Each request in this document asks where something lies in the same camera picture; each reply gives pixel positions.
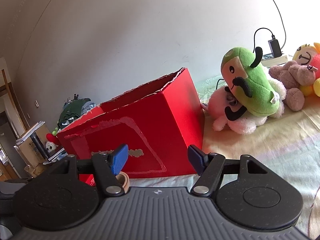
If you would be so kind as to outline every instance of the black circular pad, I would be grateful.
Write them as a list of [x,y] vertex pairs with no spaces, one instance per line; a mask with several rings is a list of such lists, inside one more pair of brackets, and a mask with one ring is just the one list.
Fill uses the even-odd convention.
[[40,176],[19,190],[13,211],[26,227],[57,231],[87,220],[99,204],[97,192],[66,174]]
[[269,187],[253,187],[243,193],[243,199],[254,207],[268,208],[279,203],[280,194]]
[[302,197],[276,174],[246,174],[219,189],[216,204],[228,219],[246,228],[280,230],[302,211]]

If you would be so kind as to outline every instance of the black mustache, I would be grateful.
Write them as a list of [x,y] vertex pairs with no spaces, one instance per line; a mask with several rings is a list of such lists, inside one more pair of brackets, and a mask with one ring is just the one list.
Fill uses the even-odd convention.
[[226,117],[229,121],[235,121],[238,118],[240,118],[245,112],[247,111],[247,108],[245,106],[241,106],[238,111],[232,112],[230,106],[227,106],[224,109],[224,113],[226,114]]
[[251,98],[252,97],[252,91],[249,87],[248,82],[243,77],[236,77],[232,80],[233,85],[241,87],[244,91],[244,94]]

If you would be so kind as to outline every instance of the cardboard box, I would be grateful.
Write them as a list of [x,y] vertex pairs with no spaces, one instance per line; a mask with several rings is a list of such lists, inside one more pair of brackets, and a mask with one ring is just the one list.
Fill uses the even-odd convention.
[[195,173],[187,148],[202,148],[203,130],[198,94],[182,68],[96,106],[57,136],[80,159],[125,143],[130,152],[123,171],[130,178],[154,178]]
[[[36,130],[36,133],[41,142],[45,145],[47,141],[46,135],[47,133],[50,133],[47,126],[43,124]],[[44,162],[44,158],[42,158],[41,154],[39,153],[38,149],[36,148],[30,137],[27,138],[21,144],[16,145],[15,149],[20,154],[25,163],[32,168],[36,168],[39,163]]]
[[29,165],[25,166],[24,170],[33,178],[39,176],[42,172],[44,172],[48,167],[43,164],[39,164],[35,168],[30,167]]

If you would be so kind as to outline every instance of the green plush toy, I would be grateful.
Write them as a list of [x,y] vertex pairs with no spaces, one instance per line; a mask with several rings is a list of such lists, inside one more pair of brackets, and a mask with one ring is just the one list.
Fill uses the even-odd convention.
[[237,47],[229,50],[221,63],[221,74],[230,92],[243,105],[232,112],[225,108],[230,121],[237,120],[247,110],[258,117],[274,114],[279,108],[279,94],[271,87],[261,64],[262,49],[255,48],[256,54]]

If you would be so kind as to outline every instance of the power adapter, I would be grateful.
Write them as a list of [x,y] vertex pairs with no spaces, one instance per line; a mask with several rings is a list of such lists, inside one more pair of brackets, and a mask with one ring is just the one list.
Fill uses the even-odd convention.
[[272,35],[271,37],[272,37],[272,40],[268,41],[269,42],[269,47],[271,49],[271,53],[272,53],[274,58],[281,57],[282,56],[282,52],[281,52],[281,49],[280,49],[279,42],[275,38],[274,35]]

